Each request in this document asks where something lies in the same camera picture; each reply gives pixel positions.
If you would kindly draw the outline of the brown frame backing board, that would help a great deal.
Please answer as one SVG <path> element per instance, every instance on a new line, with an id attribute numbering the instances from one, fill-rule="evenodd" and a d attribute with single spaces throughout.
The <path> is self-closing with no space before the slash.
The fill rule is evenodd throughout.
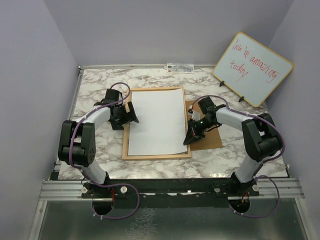
<path id="1" fill-rule="evenodd" d="M 185 101 L 186 110 L 189 110 L 190 105 L 193 103 L 192 100 Z M 194 105 L 193 111 L 196 111 L 200 114 L 200 118 L 203 118 L 205 115 L 202 113 L 198 103 Z M 200 150 L 210 150 L 210 149 L 218 149 L 222 148 L 222 140 L 219 133 L 218 128 L 215 128 L 209 132 L 205 132 L 205 138 L 190 144 L 190 150 L 193 151 L 200 151 Z"/>

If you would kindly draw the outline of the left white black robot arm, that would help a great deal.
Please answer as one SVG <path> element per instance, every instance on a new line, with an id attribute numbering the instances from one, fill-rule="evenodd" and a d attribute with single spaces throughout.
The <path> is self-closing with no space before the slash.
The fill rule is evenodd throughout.
<path id="1" fill-rule="evenodd" d="M 133 103 L 125 103 L 128 97 L 108 88 L 105 97 L 96 102 L 92 110 L 77 120 L 65 120 L 61 126 L 58 159 L 80 171 L 101 198 L 110 193 L 111 186 L 109 174 L 95 160 L 96 130 L 107 122 L 114 131 L 123 130 L 128 123 L 139 122 Z"/>

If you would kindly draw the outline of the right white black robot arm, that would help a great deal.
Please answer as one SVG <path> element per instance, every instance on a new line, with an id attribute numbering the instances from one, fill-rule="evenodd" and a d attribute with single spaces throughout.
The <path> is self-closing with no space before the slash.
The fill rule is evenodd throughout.
<path id="1" fill-rule="evenodd" d="M 205 138 L 205 133 L 227 125 L 237 129 L 243 134 L 246 155 L 239 168 L 232 173 L 230 191 L 240 196 L 248 189 L 248 183 L 261 167 L 270 162 L 285 150 L 285 141 L 272 117 L 268 113 L 254 115 L 231 108 L 228 102 L 216 105 L 212 101 L 213 95 L 197 98 L 188 109 L 191 119 L 187 122 L 187 133 L 184 145 L 191 145 Z"/>

